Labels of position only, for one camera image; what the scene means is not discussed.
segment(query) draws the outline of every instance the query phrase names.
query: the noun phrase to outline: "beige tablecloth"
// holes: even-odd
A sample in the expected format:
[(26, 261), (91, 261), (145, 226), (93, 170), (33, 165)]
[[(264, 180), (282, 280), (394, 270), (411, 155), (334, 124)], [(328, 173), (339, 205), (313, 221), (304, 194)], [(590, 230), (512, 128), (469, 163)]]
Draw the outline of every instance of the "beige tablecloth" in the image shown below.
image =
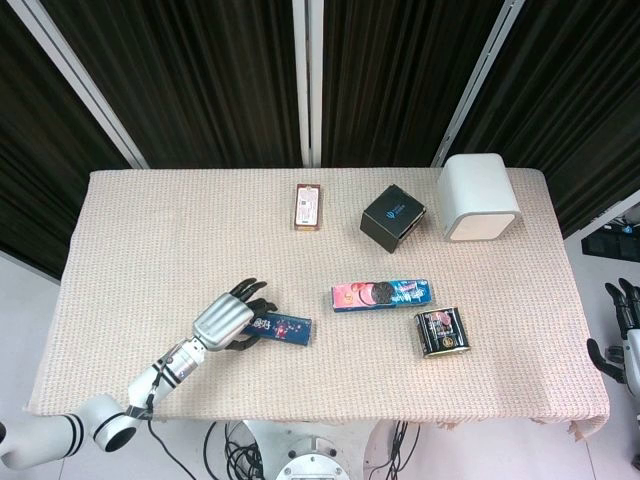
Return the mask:
[[(544, 177), (510, 170), (520, 220), (492, 242), (443, 241), (436, 169), (152, 170), (91, 176), (36, 386), (35, 414), (76, 408), (127, 385), (239, 280), (267, 280), (283, 313), (313, 319), (307, 348), (262, 341), (210, 354), (159, 407), (162, 417), (458, 423), (489, 417), (607, 419), (586, 352), (584, 313)], [(323, 187), (323, 224), (297, 232), (297, 183)], [(389, 254), (359, 230), (396, 183), (426, 220)], [(426, 278), (458, 306), (471, 344), (423, 359), (424, 307), (334, 313), (332, 285)]]

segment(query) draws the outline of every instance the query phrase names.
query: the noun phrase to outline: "white box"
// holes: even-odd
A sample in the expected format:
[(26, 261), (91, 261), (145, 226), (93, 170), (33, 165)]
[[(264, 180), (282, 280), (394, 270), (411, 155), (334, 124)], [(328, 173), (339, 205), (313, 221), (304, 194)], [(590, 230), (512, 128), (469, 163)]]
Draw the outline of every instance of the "white box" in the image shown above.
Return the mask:
[(449, 158), (438, 179), (440, 221), (451, 242), (493, 240), (521, 216), (502, 157)]

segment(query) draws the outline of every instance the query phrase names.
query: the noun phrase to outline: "curtain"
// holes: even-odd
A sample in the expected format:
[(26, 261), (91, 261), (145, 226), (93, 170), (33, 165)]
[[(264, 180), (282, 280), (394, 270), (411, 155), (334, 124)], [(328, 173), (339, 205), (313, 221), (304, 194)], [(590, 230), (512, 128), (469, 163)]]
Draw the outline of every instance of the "curtain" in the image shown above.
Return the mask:
[(301, 166), (291, 0), (43, 0), (151, 167)]
[(565, 236), (640, 188), (640, 4), (528, 1), (450, 154), (541, 170)]
[(0, 249), (59, 278), (89, 173), (128, 164), (6, 2), (0, 99)]
[(322, 165), (429, 166), (501, 0), (325, 0)]

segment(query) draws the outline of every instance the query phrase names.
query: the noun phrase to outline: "black cube box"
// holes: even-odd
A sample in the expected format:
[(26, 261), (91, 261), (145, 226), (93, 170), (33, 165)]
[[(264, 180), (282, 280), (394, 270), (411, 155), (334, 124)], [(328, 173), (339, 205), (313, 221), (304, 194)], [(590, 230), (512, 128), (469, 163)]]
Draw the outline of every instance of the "black cube box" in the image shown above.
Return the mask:
[(362, 214), (360, 230), (393, 253), (409, 236), (426, 209), (397, 185), (391, 185)]

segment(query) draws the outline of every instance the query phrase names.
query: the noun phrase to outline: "floor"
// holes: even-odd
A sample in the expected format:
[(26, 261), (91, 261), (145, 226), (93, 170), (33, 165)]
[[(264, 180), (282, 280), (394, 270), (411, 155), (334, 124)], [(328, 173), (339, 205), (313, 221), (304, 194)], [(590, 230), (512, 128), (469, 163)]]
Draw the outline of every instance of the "floor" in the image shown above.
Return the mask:
[[(583, 256), (578, 243), (566, 245), (580, 290), (592, 336), (601, 345), (617, 342), (611, 302), (602, 285), (625, 276), (640, 284), (640, 264)], [(33, 378), (56, 303), (58, 286), (0, 257), (0, 364), (8, 365), (0, 393), (0, 419), (26, 418), (22, 407), (29, 398)], [(496, 420), (466, 424), (452, 431), (423, 426), (416, 453), (400, 478), (416, 479), (580, 479), (640, 478), (629, 465), (640, 453), (635, 409), (624, 387), (608, 379), (611, 399), (609, 423), (588, 442), (574, 442), (566, 425), (538, 425), (529, 420)], [(367, 449), (368, 465), (386, 461), (392, 425), (382, 424)], [(202, 442), (208, 424), (193, 421), (158, 423), (156, 432), (198, 479), (209, 478), (202, 462)], [(409, 438), (415, 430), (410, 429)], [(411, 442), (405, 442), (405, 448)], [(226, 478), (222, 457), (222, 430), (217, 428), (208, 453), (213, 470)], [(105, 454), (86, 445), (77, 455), (15, 472), (0, 465), (6, 480), (79, 480), (113, 478), (187, 478), (162, 453), (146, 430), (130, 444)], [(373, 479), (384, 478), (376, 472)]]

